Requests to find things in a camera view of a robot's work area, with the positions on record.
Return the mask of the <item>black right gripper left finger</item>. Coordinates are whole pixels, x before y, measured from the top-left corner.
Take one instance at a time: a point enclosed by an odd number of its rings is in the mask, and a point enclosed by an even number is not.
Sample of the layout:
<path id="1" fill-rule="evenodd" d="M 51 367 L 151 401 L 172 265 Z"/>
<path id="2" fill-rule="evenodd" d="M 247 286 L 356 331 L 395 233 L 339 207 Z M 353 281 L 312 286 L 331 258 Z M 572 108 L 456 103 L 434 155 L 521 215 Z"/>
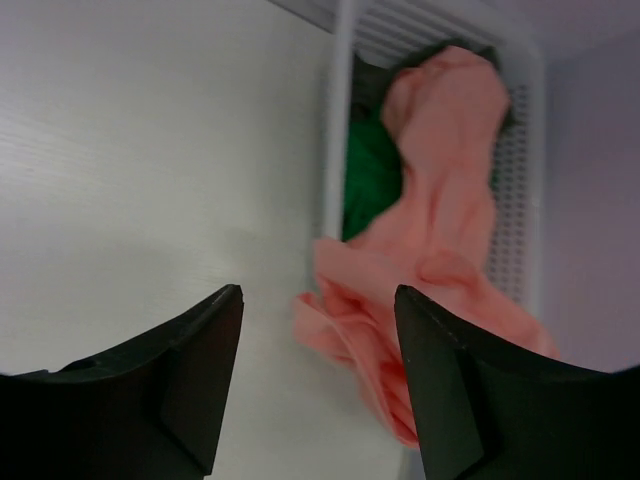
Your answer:
<path id="1" fill-rule="evenodd" d="M 63 369 L 1 378 L 5 479 L 201 479 L 214 468 L 242 289 Z"/>

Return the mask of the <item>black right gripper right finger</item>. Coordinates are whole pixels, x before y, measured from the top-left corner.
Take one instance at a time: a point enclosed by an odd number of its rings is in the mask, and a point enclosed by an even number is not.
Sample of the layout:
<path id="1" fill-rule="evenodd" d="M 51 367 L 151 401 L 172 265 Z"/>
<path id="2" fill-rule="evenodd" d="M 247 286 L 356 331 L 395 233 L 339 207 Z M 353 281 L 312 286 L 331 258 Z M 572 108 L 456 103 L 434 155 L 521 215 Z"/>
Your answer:
<path id="1" fill-rule="evenodd" d="M 639 371 L 531 352 L 400 286 L 395 318 L 429 479 L 635 479 Z"/>

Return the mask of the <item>white laundry basket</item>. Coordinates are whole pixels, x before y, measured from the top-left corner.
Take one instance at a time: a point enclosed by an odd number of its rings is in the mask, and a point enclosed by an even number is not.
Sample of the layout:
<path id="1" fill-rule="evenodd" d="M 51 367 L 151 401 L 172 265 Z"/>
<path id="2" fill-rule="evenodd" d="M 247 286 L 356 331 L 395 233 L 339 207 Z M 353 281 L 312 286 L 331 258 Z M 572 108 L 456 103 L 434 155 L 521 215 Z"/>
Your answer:
<path id="1" fill-rule="evenodd" d="M 463 39 L 495 49 L 515 124 L 494 149 L 497 220 L 486 271 L 532 315 L 539 313 L 544 173 L 544 62 L 530 35 L 483 1 L 280 1 L 333 43 L 320 77 L 321 147 L 311 220 L 316 236 L 342 234 L 353 58 L 389 68 L 424 46 Z"/>

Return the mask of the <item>pink t shirt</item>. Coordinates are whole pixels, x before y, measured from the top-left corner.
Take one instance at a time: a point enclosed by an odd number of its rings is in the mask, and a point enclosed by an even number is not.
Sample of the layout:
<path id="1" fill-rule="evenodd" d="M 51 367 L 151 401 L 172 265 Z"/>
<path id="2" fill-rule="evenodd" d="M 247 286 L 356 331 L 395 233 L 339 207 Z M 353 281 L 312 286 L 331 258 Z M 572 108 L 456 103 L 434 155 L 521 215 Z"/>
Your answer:
<path id="1" fill-rule="evenodd" d="M 354 239 L 316 241 L 320 290 L 293 304 L 297 340 L 352 370 L 373 414 L 409 448 L 418 436 L 394 316 L 399 285 L 514 344 L 557 354 L 544 327 L 484 273 L 496 216 L 491 157 L 508 104 L 490 62 L 461 47 L 400 72 L 382 121 L 403 163 L 402 194 Z"/>

